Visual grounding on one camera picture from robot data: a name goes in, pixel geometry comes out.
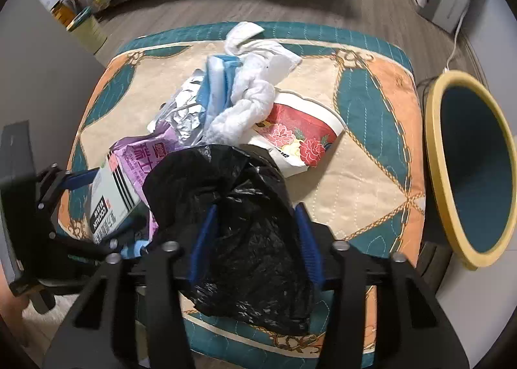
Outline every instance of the aluminum foil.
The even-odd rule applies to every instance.
[[[176,131],[180,145],[197,144],[203,135],[201,116],[205,113],[205,108],[196,103],[203,77],[204,72],[196,69],[182,84],[181,89],[162,106],[160,112],[147,126],[147,130],[154,132],[157,125],[167,122]]]

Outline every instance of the yellow bin rim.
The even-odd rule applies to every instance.
[[[458,211],[454,203],[447,172],[443,141],[441,138],[440,110],[441,98],[446,89],[451,86],[463,86],[470,89],[485,102],[500,125],[510,156],[512,185],[514,188],[510,213],[505,229],[498,242],[486,252],[475,250],[465,235],[461,222],[459,221]],[[462,259],[467,268],[476,270],[479,267],[487,267],[496,262],[505,251],[513,235],[517,221],[517,192],[515,190],[515,187],[517,187],[517,154],[515,153],[515,145],[510,127],[506,122],[501,108],[497,105],[497,102],[488,90],[474,77],[459,70],[452,70],[442,74],[430,89],[426,100],[425,124],[427,162],[436,199],[436,207],[438,208],[438,214],[447,239],[454,253]]]

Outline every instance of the teal and orange fabric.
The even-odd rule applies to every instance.
[[[402,251],[416,264],[425,186],[422,117],[407,56],[386,41],[347,29],[257,23],[265,29],[258,38],[276,40],[302,57],[278,88],[333,109],[347,126],[315,168],[286,180],[291,201],[304,201],[312,219],[329,225],[337,239],[371,255]],[[208,55],[224,52],[224,39],[235,25],[173,29],[122,47],[86,108],[69,168],[98,166],[115,141],[146,134],[171,93],[203,68]],[[59,225],[77,238],[90,236],[88,194],[87,188],[66,193],[60,204]],[[364,366],[371,364],[375,347],[373,288],[366,303]],[[293,337],[207,317],[182,297],[192,349],[250,369],[315,367],[331,304],[332,292],[320,292],[309,334]],[[137,320],[145,324],[143,307]]]

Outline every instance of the yellow container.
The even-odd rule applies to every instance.
[[[75,12],[71,10],[68,6],[66,6],[62,0],[57,2],[52,7],[50,13],[53,14],[55,19],[57,19],[59,22],[61,22],[61,24],[65,26],[70,25],[74,17],[76,16]]]
[[[90,53],[95,54],[102,47],[108,36],[87,7],[77,15],[67,26],[67,31],[77,37],[81,45]]]

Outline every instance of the gray floor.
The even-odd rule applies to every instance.
[[[131,0],[101,13],[110,36],[97,58],[106,65],[120,45],[142,35],[243,20],[324,24],[383,38],[409,56],[416,82],[440,74],[452,50],[451,37],[419,16],[412,0]],[[451,68],[480,78],[461,38]]]

